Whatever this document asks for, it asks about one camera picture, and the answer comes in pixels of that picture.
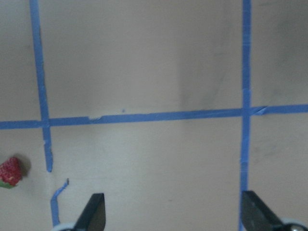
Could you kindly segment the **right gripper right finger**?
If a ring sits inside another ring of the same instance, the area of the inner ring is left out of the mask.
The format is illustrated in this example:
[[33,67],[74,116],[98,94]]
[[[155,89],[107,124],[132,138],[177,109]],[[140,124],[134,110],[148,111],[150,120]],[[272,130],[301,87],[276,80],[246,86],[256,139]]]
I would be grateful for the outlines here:
[[243,191],[241,222],[247,231],[288,231],[283,223],[254,191]]

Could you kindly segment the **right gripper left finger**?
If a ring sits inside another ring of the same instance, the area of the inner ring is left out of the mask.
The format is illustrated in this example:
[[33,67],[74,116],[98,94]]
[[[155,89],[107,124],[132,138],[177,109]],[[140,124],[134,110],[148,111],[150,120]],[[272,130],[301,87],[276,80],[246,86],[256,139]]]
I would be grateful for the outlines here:
[[104,193],[94,193],[73,227],[73,231],[103,231],[106,226]]

